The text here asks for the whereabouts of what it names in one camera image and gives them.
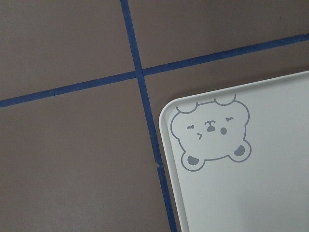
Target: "bear ear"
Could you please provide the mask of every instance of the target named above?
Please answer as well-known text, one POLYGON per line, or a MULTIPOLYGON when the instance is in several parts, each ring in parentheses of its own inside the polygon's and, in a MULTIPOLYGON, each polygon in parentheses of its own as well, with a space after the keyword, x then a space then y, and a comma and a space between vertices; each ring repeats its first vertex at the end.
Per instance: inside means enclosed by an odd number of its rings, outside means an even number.
POLYGON ((234 162, 244 162, 251 154, 251 145, 246 140, 241 141, 235 151, 231 151, 229 157, 234 162))
POLYGON ((193 156, 188 155, 186 152, 182 156, 183 167, 191 172, 196 172, 202 169, 205 165, 205 160, 197 159, 193 156))
POLYGON ((218 105, 229 105, 236 100, 236 94, 220 96, 214 99, 218 105))
POLYGON ((181 114, 189 114, 192 113, 193 111, 195 111, 197 109, 198 103, 196 103, 195 105, 183 105, 181 106, 181 108, 179 108, 178 106, 176 106, 176 110, 181 113, 181 114))

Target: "blue tape line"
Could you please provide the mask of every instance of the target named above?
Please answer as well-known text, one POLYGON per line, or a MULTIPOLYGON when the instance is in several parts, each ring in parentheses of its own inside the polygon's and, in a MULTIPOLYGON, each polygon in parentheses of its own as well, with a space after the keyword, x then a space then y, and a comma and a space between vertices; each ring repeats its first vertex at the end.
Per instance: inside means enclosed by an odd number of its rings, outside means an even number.
POLYGON ((217 52, 217 53, 213 53, 213 54, 205 55, 201 57, 176 61, 176 62, 169 63, 169 64, 158 65, 155 67, 143 69, 143 73, 145 76, 147 76, 151 74, 156 74, 160 72, 162 73, 162 72, 166 72, 166 71, 170 71, 174 69, 180 69, 180 68, 189 67, 192 65, 207 63, 207 62, 229 58, 229 57, 235 57, 235 56, 244 55, 247 53, 262 51, 262 50, 280 47, 280 46, 289 45, 289 44, 295 44, 298 42, 303 42, 303 41, 308 41, 308 40, 309 40, 309 34, 296 35, 296 36, 287 37, 284 39, 273 40, 273 41, 260 43, 260 44, 258 43, 258 44, 254 44, 254 45, 250 45, 246 47, 240 47, 240 48, 223 51, 223 52, 217 52))
POLYGON ((153 114, 151 112, 149 96, 147 93, 147 87, 145 83, 144 74, 141 68, 139 50, 138 50, 137 41, 136 41, 136 37, 134 33, 129 4, 127 0, 121 0, 121 7, 122 7, 124 19, 125 19, 126 31, 127 31, 127 35, 128 35, 128 39, 129 39, 129 43, 131 47, 137 80, 138 80, 138 84, 140 87, 140 95, 141 95, 141 100, 143 103, 143 108, 144 108, 144 112, 146 116, 151 145, 152 145, 152 149, 154 153, 154 159, 159 164, 157 171, 158 171, 160 185, 161 185, 161 189, 163 193, 165 208, 166 208, 168 219, 169 219, 169 227, 172 232, 177 232, 174 212, 173 212, 170 195, 169 195, 168 184, 167 184, 164 167, 162 163, 162 158, 160 154, 159 142, 158 142, 158 138, 156 135, 155 123, 153 119, 153 114))
POLYGON ((92 87, 97 87, 97 86, 102 86, 110 83, 115 83, 119 81, 124 81, 124 80, 129 80, 135 78, 135 72, 127 72, 123 74, 118 74, 114 76, 109 76, 109 77, 103 77, 101 79, 96 79, 92 81, 86 81, 86 82, 81 82, 69 86, 64 86, 64 87, 59 87, 59 88, 54 88, 42 92, 37 92, 37 93, 31 93, 27 94, 24 96, 16 97, 16 98, 10 98, 10 99, 5 99, 0 101, 0 107, 6 107, 10 105, 15 105, 15 104, 20 104, 24 102, 30 102, 33 100, 37 99, 42 99, 42 98, 48 98, 52 97, 55 95, 59 94, 65 94, 65 93, 70 93, 86 88, 92 88, 92 87))

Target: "white tray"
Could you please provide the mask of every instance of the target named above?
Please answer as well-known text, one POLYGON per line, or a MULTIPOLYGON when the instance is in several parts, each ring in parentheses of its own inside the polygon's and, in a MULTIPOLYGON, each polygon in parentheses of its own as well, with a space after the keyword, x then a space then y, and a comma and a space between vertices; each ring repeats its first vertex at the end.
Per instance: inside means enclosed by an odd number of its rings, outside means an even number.
POLYGON ((309 231, 309 72, 173 100, 159 126, 183 232, 309 231))

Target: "bear face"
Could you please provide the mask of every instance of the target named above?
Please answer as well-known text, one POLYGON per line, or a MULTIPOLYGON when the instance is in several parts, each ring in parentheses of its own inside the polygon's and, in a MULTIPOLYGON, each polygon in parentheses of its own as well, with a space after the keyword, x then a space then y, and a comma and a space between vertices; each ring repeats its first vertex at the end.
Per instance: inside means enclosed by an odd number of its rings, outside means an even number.
POLYGON ((220 104, 214 99, 196 103, 190 112, 178 113, 170 125, 172 135, 183 149, 182 165, 189 171, 200 170, 206 161, 230 157, 245 161, 251 146, 245 140, 249 110, 236 100, 220 104))

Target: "brown tile floor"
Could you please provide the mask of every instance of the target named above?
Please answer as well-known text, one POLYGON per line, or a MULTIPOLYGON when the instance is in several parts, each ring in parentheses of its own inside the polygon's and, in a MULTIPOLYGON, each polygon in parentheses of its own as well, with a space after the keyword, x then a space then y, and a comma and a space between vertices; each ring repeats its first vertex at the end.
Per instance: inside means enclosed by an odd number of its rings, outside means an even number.
POLYGON ((136 80, 1 108, 0 121, 0 231, 169 231, 136 80))
POLYGON ((118 1, 1 1, 0 99, 134 70, 118 1))
MULTIPOLYGON (((143 68, 309 32, 308 1, 129 4, 143 68)), ((0 18, 0 100, 134 70, 119 1, 4 1, 0 18)), ((155 125, 172 99, 309 70, 308 51, 146 76, 155 125)), ((156 169, 136 79, 0 108, 0 231, 169 232, 156 169)))
POLYGON ((129 3, 143 68, 309 31, 306 0, 129 3))

